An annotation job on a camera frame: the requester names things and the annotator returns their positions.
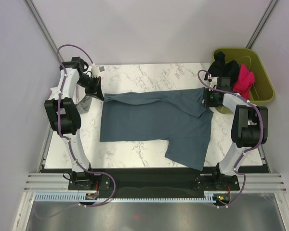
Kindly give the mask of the blue-grey t-shirt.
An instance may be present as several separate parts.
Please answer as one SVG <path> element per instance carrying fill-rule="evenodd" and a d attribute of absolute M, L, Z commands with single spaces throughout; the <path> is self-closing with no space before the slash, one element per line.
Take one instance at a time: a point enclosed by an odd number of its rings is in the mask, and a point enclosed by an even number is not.
<path fill-rule="evenodd" d="M 204 88 L 106 94 L 100 141 L 166 140 L 165 157 L 202 171 L 213 112 L 202 103 Z"/>

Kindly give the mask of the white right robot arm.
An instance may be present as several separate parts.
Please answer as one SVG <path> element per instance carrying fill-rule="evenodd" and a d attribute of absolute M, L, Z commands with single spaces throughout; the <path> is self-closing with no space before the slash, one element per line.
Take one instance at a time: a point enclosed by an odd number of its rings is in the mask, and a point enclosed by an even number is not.
<path fill-rule="evenodd" d="M 228 184 L 228 177 L 238 174 L 238 169 L 248 153 L 267 141 L 268 109 L 257 106 L 244 99 L 239 93 L 220 90 L 204 84 L 206 107 L 224 106 L 234 113 L 231 140 L 232 144 L 218 164 L 219 173 L 211 177 L 215 189 L 223 189 Z"/>

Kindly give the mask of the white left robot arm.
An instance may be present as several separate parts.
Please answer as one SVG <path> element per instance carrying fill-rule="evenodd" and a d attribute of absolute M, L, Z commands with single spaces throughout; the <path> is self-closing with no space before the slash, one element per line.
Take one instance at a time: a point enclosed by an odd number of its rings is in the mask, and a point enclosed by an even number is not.
<path fill-rule="evenodd" d="M 81 139 L 81 117 L 73 96 L 77 86 L 83 87 L 85 95 L 103 101 L 102 78 L 93 75 L 89 65 L 80 57 L 63 62 L 60 81 L 54 95 L 45 101 L 44 107 L 53 131 L 64 141 L 71 159 L 72 171 L 86 172 L 91 164 L 85 155 Z"/>

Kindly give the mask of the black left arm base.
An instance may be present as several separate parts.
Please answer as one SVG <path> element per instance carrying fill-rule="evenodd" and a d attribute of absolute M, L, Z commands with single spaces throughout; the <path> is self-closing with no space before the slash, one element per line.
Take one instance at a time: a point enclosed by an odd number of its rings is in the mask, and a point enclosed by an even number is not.
<path fill-rule="evenodd" d="M 95 190 L 108 191 L 113 189 L 113 182 L 105 174 L 89 174 L 87 172 L 69 173 L 68 189 L 73 191 Z"/>

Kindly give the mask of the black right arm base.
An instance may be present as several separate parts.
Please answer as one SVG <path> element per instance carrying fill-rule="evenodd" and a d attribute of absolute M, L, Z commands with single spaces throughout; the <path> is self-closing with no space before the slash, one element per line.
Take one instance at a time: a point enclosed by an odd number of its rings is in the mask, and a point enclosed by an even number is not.
<path fill-rule="evenodd" d="M 196 175 L 195 186 L 200 191 L 238 191 L 240 186 L 237 176 Z"/>

